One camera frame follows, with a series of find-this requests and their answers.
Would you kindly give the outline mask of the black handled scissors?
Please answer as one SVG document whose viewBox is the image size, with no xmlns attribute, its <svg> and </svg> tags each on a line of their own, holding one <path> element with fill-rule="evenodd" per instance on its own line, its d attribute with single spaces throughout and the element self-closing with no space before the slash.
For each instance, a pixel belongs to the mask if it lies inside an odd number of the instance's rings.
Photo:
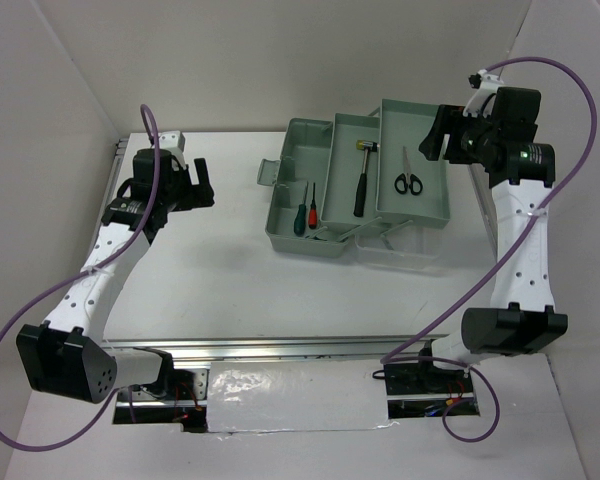
<svg viewBox="0 0 600 480">
<path fill-rule="evenodd" d="M 412 171 L 406 146 L 402 147 L 402 170 L 394 180 L 394 190 L 399 195 L 411 194 L 412 196 L 419 196 L 423 192 L 423 183 Z"/>
</svg>

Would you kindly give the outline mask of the small hammer black handle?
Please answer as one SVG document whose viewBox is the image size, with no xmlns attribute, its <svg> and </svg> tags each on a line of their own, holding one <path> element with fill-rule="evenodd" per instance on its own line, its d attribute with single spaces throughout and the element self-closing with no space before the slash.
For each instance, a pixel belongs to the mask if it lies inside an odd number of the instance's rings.
<svg viewBox="0 0 600 480">
<path fill-rule="evenodd" d="M 359 176 L 357 188 L 356 188 L 356 196 L 355 196 L 355 205 L 353 214 L 357 218 L 361 218 L 364 215 L 364 208 L 366 202 L 366 194 L 367 194 L 367 181 L 368 181 L 368 167 L 369 167 L 369 158 L 372 153 L 378 151 L 378 144 L 373 141 L 368 140 L 358 140 L 356 142 L 356 149 L 363 152 L 363 161 L 361 174 Z"/>
</svg>

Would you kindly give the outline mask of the large green handled screwdriver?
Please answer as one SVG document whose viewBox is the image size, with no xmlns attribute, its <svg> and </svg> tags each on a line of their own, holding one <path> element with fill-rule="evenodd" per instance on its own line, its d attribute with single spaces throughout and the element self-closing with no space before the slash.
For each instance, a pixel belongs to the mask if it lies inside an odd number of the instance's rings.
<svg viewBox="0 0 600 480">
<path fill-rule="evenodd" d="M 304 191 L 301 197 L 301 202 L 298 205 L 296 215 L 293 222 L 293 232 L 296 236 L 302 237 L 306 229 L 306 217 L 307 217 L 307 193 L 308 183 L 305 183 Z"/>
</svg>

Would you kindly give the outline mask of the green cantilever toolbox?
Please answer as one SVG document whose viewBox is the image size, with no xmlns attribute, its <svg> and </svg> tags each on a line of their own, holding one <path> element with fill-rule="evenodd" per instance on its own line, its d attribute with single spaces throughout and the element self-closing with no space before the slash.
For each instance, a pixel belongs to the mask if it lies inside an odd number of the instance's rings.
<svg viewBox="0 0 600 480">
<path fill-rule="evenodd" d="M 279 253 L 337 258 L 356 236 L 378 237 L 407 226 L 443 229 L 451 218 L 446 167 L 419 152 L 438 108 L 435 105 L 382 100 L 372 115 L 338 113 L 331 120 L 293 118 L 281 154 L 262 161 L 257 182 L 272 189 L 265 233 Z M 356 188 L 363 152 L 358 140 L 373 141 L 378 151 L 369 158 L 364 215 L 354 216 Z M 413 173 L 423 183 L 419 196 L 399 195 L 394 180 L 402 170 L 402 147 L 408 148 Z M 296 211 L 308 183 L 306 229 L 293 232 Z M 318 226 L 328 227 L 306 239 L 316 183 Z"/>
</svg>

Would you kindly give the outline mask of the red handled screwdriver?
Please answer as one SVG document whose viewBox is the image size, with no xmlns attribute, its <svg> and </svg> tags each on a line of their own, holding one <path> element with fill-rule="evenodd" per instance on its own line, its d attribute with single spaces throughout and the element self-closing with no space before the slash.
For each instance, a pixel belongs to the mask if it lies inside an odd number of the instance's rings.
<svg viewBox="0 0 600 480">
<path fill-rule="evenodd" d="M 318 213 L 316 204 L 316 183 L 312 184 L 312 198 L 308 212 L 307 226 L 311 230 L 315 230 L 318 226 Z"/>
</svg>

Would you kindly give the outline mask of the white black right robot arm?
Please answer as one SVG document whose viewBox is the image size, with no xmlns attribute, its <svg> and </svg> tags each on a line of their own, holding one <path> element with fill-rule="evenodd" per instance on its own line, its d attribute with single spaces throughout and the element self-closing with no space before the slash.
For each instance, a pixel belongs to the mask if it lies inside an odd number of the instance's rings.
<svg viewBox="0 0 600 480">
<path fill-rule="evenodd" d="M 457 331 L 423 348 L 431 357 L 416 366 L 415 378 L 426 391 L 440 390 L 450 371 L 497 356 L 535 354 L 568 328 L 549 283 L 548 208 L 542 202 L 555 181 L 555 152 L 534 140 L 540 103 L 537 90 L 501 87 L 474 113 L 442 105 L 419 146 L 429 160 L 484 168 L 501 264 L 489 306 L 467 309 Z"/>
</svg>

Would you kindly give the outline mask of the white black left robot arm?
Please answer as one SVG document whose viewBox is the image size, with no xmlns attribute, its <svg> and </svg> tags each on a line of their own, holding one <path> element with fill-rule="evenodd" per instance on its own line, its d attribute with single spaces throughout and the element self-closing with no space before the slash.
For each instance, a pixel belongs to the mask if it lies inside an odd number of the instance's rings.
<svg viewBox="0 0 600 480">
<path fill-rule="evenodd" d="M 130 273 L 172 212 L 211 207 L 205 159 L 152 148 L 133 158 L 133 174 L 105 208 L 93 250 L 60 303 L 38 326 L 23 325 L 16 346 L 30 386 L 94 404 L 114 389 L 143 387 L 164 399 L 176 390 L 170 354 L 152 348 L 106 350 L 106 322 Z"/>
</svg>

